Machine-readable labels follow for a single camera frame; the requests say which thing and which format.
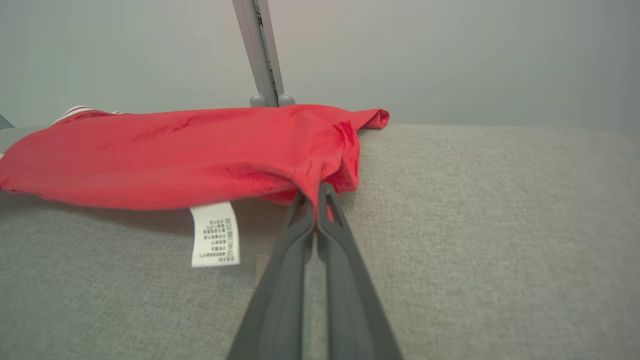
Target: white care label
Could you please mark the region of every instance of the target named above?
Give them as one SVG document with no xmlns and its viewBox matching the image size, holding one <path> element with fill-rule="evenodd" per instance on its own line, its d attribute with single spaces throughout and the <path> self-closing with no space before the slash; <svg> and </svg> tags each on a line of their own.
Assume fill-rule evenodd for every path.
<svg viewBox="0 0 640 360">
<path fill-rule="evenodd" d="M 195 225 L 191 266 L 240 264 L 236 214 L 230 202 L 190 208 Z"/>
</svg>

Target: gray fabric surface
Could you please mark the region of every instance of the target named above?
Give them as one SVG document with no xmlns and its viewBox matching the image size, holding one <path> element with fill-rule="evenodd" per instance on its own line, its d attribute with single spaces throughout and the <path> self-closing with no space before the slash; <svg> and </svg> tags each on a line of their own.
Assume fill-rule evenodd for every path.
<svg viewBox="0 0 640 360">
<path fill-rule="evenodd" d="M 0 151 L 28 130 L 0 131 Z M 640 141 L 361 131 L 346 216 L 407 359 L 638 359 Z M 241 264 L 190 267 L 188 210 L 0 193 L 0 359 L 223 359 L 285 213 L 234 203 Z M 305 358 L 326 356 L 307 266 Z"/>
</svg>

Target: red cloth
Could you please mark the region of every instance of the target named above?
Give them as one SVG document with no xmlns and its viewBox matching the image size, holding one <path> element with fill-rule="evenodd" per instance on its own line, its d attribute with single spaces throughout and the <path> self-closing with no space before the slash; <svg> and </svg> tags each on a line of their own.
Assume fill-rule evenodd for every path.
<svg viewBox="0 0 640 360">
<path fill-rule="evenodd" d="M 71 109 L 0 158 L 0 188 L 80 206 L 188 208 L 358 187 L 356 130 L 385 110 L 320 105 L 120 114 Z"/>
</svg>

